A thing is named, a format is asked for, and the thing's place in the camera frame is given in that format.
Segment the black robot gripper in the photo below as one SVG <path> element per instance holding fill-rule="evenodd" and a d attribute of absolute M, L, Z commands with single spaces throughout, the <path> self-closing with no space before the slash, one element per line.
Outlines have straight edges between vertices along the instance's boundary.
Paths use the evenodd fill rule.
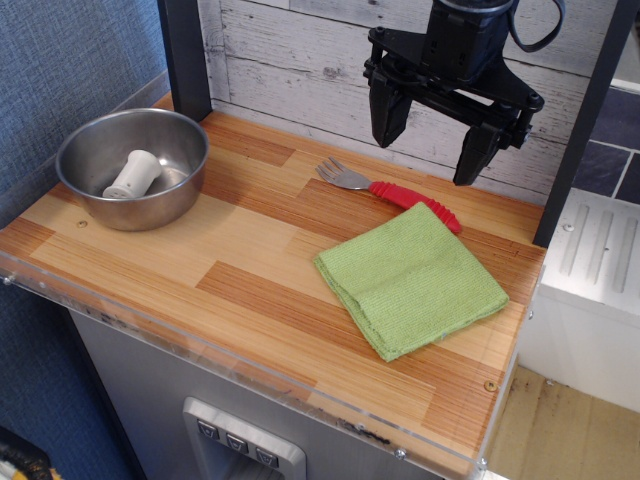
<path fill-rule="evenodd" d="M 506 66 L 515 1 L 435 1 L 425 33 L 376 27 L 364 75 L 381 148 L 405 130 L 413 102 L 470 127 L 453 182 L 474 183 L 498 149 L 521 147 L 544 101 Z"/>

